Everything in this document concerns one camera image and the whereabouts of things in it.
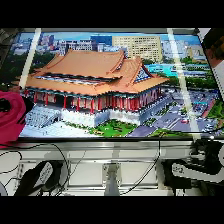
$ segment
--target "television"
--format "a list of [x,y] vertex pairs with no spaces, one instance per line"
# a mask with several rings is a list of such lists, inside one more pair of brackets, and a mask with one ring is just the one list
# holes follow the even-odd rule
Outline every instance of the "television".
[[[173,37],[41,33],[20,91],[35,104],[20,137],[181,139],[191,136],[192,127],[205,136],[219,129],[223,100],[199,38]],[[21,84],[33,38],[25,32],[15,38],[0,88]]]

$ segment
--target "pink scarf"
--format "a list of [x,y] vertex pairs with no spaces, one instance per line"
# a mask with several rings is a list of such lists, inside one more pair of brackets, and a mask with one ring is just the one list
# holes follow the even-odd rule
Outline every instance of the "pink scarf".
[[11,105],[9,112],[0,112],[0,144],[9,145],[10,141],[17,140],[25,126],[25,123],[21,124],[25,116],[23,119],[21,117],[25,114],[26,106],[18,93],[0,91],[0,98],[5,98]]

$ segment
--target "traditional chinese building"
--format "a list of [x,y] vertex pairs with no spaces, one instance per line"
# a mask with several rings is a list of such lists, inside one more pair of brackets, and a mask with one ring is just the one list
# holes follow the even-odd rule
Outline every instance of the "traditional chinese building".
[[89,120],[85,125],[97,126],[116,118],[141,124],[147,117],[142,111],[165,97],[160,85],[167,80],[150,74],[140,57],[126,59],[123,51],[70,49],[30,74],[26,93],[35,103],[67,109],[65,119],[69,112],[69,119],[74,117],[76,123]]

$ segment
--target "upper roof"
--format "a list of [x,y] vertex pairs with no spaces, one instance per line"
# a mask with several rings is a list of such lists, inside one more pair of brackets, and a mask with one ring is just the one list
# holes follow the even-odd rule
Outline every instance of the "upper roof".
[[[141,68],[150,75],[150,78],[135,82]],[[43,76],[46,73],[117,79],[111,82],[88,85],[36,78],[36,76]],[[137,94],[167,80],[169,79],[156,76],[155,74],[151,75],[142,64],[139,56],[133,59],[125,59],[123,51],[93,52],[70,50],[65,56],[56,55],[52,61],[42,69],[39,69],[37,73],[30,74],[26,86],[96,96],[107,92]]]

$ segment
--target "person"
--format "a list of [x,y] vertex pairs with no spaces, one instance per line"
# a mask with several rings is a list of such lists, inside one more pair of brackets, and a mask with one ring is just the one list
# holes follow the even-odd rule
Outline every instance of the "person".
[[20,96],[19,92],[0,91],[0,148],[16,141],[25,127],[26,114],[32,110],[33,103]]

